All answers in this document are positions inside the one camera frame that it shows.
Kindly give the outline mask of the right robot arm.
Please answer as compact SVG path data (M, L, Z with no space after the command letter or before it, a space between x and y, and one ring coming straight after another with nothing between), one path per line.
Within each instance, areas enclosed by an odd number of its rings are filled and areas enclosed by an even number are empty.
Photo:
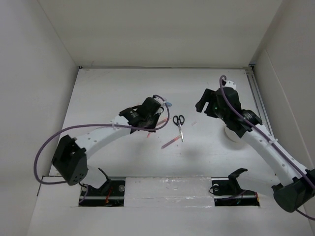
M195 105L197 112L220 118L232 133L250 145L272 169L261 174L246 168L231 173L227 187L234 194L251 190L274 198L287 212L297 211L315 196L315 172L294 159L268 132L251 110L242 109L238 92L229 87L205 89Z

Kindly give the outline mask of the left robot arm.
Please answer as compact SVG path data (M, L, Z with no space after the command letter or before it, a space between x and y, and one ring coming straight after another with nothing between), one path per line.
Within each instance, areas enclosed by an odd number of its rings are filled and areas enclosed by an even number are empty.
M109 124L98 125L93 131L72 138L60 138L52 158L52 165L69 186L79 183L91 186L104 195L109 191L109 178L102 169L88 165L88 160L111 142L136 131L155 132L164 108L164 99L158 95L147 97L135 107L122 110Z

